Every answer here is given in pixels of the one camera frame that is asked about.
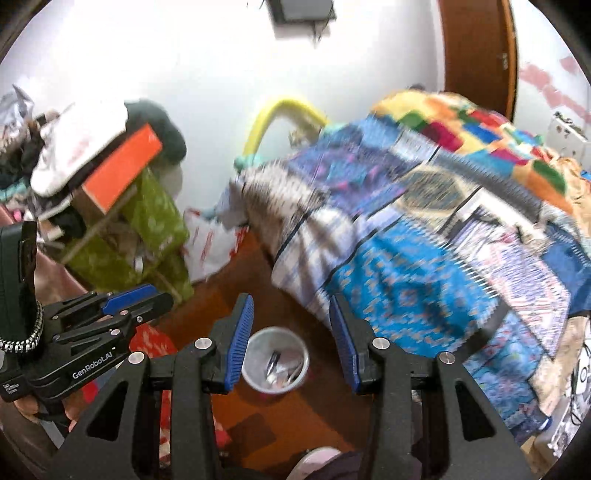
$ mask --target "shoe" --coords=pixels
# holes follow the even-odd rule
[[[340,454],[340,450],[332,447],[321,447],[312,450],[298,462],[295,468],[287,476],[287,480],[303,480],[312,472],[320,470],[324,465],[338,457]]]

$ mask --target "metal screw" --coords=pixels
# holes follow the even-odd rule
[[[456,361],[456,357],[451,352],[441,352],[439,354],[439,360],[446,365],[452,365]]]
[[[390,340],[384,337],[377,337],[373,339],[371,344],[380,350],[386,350],[390,346]]]
[[[132,353],[127,360],[129,360],[130,364],[140,364],[145,358],[145,355],[142,352],[134,352]]]
[[[195,348],[199,350],[207,350],[212,345],[211,338],[203,337],[200,339],[195,340]]]

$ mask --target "white plastic cup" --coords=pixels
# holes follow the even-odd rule
[[[304,365],[300,374],[290,384],[283,388],[272,388],[267,382],[267,365],[274,351],[286,349],[298,350],[304,358]],[[242,364],[242,376],[257,392],[269,395],[282,395],[298,388],[306,379],[306,373],[310,366],[310,354],[304,341],[294,332],[283,327],[268,327],[259,330],[248,339],[244,363]]]

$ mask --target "green bag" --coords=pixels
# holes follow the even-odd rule
[[[90,226],[82,239],[66,246],[63,258],[71,256],[67,265],[97,291],[121,291],[153,283],[161,291],[169,291],[176,301],[189,298],[193,288],[179,253],[189,232],[174,201],[148,168],[129,188],[136,188],[137,192],[119,209],[118,215],[139,235],[148,252],[141,271],[101,237],[103,226],[98,230]],[[68,255],[75,248],[75,254]]]

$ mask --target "plastic bag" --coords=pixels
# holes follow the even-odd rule
[[[0,165],[25,141],[29,132],[27,121],[33,118],[33,101],[19,87],[12,87],[0,98]]]
[[[248,232],[248,227],[226,230],[193,209],[185,210],[183,220],[190,233],[183,255],[191,282],[208,278],[228,264]]]

